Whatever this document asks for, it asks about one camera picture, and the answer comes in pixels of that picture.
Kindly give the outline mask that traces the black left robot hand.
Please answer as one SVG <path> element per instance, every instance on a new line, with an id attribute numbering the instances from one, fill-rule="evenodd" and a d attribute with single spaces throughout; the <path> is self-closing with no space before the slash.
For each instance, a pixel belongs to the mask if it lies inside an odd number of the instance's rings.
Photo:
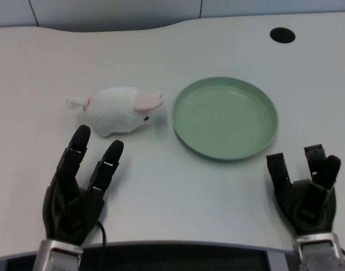
<path id="1" fill-rule="evenodd" d="M 87 189 L 79 187 L 76 174 L 86 154 L 91 130 L 80 125 L 65 148 L 43 201 L 46 237 L 80 246 L 97 224 L 104 194 L 124 150 L 122 141 L 111 143 L 97 162 Z"/>

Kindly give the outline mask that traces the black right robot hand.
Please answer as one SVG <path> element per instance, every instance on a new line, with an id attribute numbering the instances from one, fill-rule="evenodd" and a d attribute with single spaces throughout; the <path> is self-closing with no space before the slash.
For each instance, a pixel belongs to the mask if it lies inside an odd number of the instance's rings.
<path id="1" fill-rule="evenodd" d="M 304 148 L 310 179 L 291 182 L 282 153 L 266 156 L 278 211 L 293 235 L 329 232 L 337 208 L 334 185 L 341 160 L 322 145 Z"/>

